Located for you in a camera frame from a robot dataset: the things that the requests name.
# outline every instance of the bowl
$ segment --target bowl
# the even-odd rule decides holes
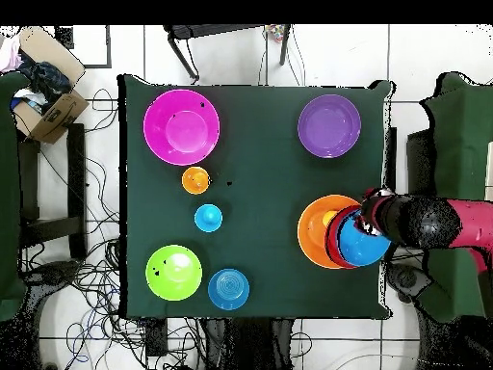
[[[360,131],[358,110],[341,95],[316,97],[299,116],[299,140],[318,157],[334,158],[345,154],[358,140]]]
[[[325,236],[325,251],[328,257],[340,265],[342,268],[347,270],[352,270],[356,266],[350,264],[344,259],[339,251],[339,230],[341,223],[355,210],[359,209],[359,205],[350,205],[342,210],[340,210],[331,220],[327,226],[326,236]]]
[[[208,286],[210,300],[223,310],[233,310],[243,306],[248,299],[249,291],[247,278],[233,268],[225,268],[215,273]]]
[[[195,212],[195,224],[204,232],[216,231],[222,223],[222,213],[214,204],[202,204]]]
[[[183,172],[181,177],[183,188],[192,195],[204,193],[210,184],[209,174],[199,166],[192,166]]]
[[[341,268],[326,253],[325,233],[327,227],[324,225],[324,221],[328,223],[330,215],[334,216],[330,213],[327,215],[327,212],[338,212],[350,205],[359,204],[352,198],[331,195],[316,199],[301,213],[298,221],[298,242],[301,250],[310,261],[324,268]]]
[[[339,251],[346,261],[356,267],[373,264],[385,254],[390,241],[383,235],[371,235],[354,225],[360,210],[351,213],[340,227]]]
[[[147,261],[145,278],[150,290],[167,301],[189,298],[202,280],[197,256],[186,247],[170,245],[156,250]]]
[[[198,92],[172,90],[147,108],[143,134],[151,151],[172,165],[197,163],[214,149],[220,119],[213,104]]]

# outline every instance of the table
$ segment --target table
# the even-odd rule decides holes
[[[179,87],[203,94],[216,107],[221,135],[198,166],[213,183],[202,195],[181,185],[185,167],[156,157],[143,136],[148,105],[174,86],[147,85],[131,75],[118,77],[123,149],[120,169],[126,202],[121,234],[127,265],[121,271],[121,308],[136,317],[388,317],[378,302],[378,264],[355,270],[328,270],[302,253],[298,219],[313,200],[340,194],[361,200],[379,186],[383,158],[383,99],[391,91],[380,81],[371,89],[273,88],[252,86]],[[347,97],[358,109],[361,136],[336,159],[309,153],[298,139],[298,118],[311,99],[325,93]],[[195,210],[214,203],[221,228],[204,233]],[[162,246],[192,250],[203,270],[198,290],[187,300],[167,302],[148,288],[147,259]],[[235,311],[216,308],[207,295],[211,276],[222,268],[242,271],[250,282],[246,304]]]

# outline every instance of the red bowl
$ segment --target red bowl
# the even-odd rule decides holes
[[[351,205],[346,207],[337,213],[332,220],[328,223],[327,230],[325,233],[325,251],[330,258],[331,261],[340,265],[342,268],[346,268],[351,270],[356,268],[354,265],[350,264],[346,261],[341,252],[339,251],[339,242],[338,242],[338,230],[341,222],[353,211],[358,210],[360,205]]]

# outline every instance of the black chair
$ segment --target black chair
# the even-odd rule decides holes
[[[181,64],[185,67],[190,77],[194,81],[198,81],[199,75],[195,74],[189,63],[183,56],[182,52],[176,45],[176,40],[189,40],[196,39],[198,37],[211,36],[213,34],[228,33],[230,31],[244,30],[246,28],[261,27],[264,24],[196,24],[196,25],[171,25],[165,24],[163,27],[168,33],[168,42],[172,50],[180,60]],[[280,64],[283,66],[286,60],[286,49],[288,45],[288,37],[291,29],[291,24],[285,24],[284,37],[281,45],[281,59]]]

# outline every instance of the small blue bowl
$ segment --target small blue bowl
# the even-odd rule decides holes
[[[390,246],[383,235],[370,235],[360,231],[354,225],[354,219],[360,210],[350,213],[343,221],[339,234],[339,250],[343,258],[355,267],[364,267],[379,261]]]
[[[243,306],[249,292],[247,278],[240,271],[232,268],[220,270],[209,281],[209,298],[215,306],[223,310],[233,310]]]
[[[214,204],[203,204],[195,212],[195,224],[202,231],[216,231],[221,223],[222,213]]]

